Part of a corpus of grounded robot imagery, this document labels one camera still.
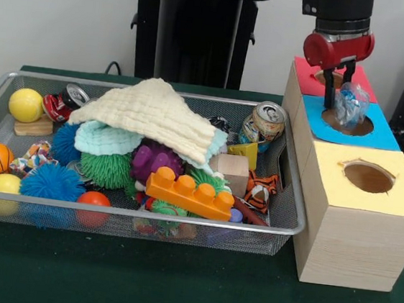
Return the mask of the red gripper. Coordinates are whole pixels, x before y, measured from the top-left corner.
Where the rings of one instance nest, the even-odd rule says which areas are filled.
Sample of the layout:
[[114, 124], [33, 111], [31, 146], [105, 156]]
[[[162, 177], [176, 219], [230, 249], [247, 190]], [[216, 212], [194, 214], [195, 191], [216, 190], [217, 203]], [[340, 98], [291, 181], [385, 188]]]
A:
[[367, 59], [375, 46], [371, 32], [355, 35], [330, 35], [313, 32], [303, 43], [303, 52], [308, 64], [323, 69], [325, 82], [324, 106], [331, 109], [335, 100], [334, 69], [345, 67], [343, 85], [352, 81], [356, 62]]

